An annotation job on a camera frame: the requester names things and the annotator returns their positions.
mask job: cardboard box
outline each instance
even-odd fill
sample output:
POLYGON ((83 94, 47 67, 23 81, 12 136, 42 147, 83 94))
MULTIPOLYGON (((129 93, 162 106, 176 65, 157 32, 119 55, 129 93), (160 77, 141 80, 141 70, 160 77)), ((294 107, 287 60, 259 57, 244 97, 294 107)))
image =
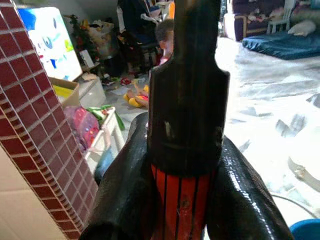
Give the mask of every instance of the cardboard box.
POLYGON ((49 79, 52 85, 72 90, 72 93, 68 97, 64 98, 62 101, 60 100, 60 103, 63 108, 67 106, 80 106, 78 82, 60 80, 53 77, 49 77, 49 79))

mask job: blue mattress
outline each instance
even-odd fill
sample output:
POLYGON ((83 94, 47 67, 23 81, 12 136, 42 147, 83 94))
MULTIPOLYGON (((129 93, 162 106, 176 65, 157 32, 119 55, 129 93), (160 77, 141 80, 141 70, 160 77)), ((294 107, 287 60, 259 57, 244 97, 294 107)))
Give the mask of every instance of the blue mattress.
POLYGON ((252 51, 279 59, 293 60, 320 56, 320 33, 294 36, 286 32, 244 38, 242 45, 252 51))

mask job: blue bucket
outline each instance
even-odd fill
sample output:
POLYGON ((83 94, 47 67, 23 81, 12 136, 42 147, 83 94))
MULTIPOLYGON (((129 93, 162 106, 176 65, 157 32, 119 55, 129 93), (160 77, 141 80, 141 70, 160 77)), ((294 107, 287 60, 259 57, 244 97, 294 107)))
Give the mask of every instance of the blue bucket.
POLYGON ((320 240, 320 219, 299 221, 290 230, 295 240, 320 240))

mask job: wall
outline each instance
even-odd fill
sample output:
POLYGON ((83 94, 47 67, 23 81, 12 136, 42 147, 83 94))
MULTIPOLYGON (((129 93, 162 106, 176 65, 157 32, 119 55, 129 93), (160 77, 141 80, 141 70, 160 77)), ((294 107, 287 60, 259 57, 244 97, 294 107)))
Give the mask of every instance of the wall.
POLYGON ((66 239, 0 147, 1 240, 66 239))
POLYGON ((0 73, 0 145, 61 232, 78 239, 98 186, 11 0, 0 0, 0 73))
POLYGON ((118 0, 76 0, 79 5, 85 9, 91 20, 101 19, 104 21, 106 18, 111 17, 114 24, 118 25, 117 17, 117 4, 118 0))

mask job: pillow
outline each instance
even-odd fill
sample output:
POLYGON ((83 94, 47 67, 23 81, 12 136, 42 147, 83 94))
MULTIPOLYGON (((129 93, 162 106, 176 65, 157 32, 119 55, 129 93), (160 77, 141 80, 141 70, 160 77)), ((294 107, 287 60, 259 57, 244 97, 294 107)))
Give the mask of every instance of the pillow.
POLYGON ((312 9, 320 9, 320 0, 311 0, 312 9))
POLYGON ((316 24, 311 20, 304 20, 294 25, 289 31, 288 34, 293 34, 295 36, 304 36, 313 33, 316 30, 316 24))

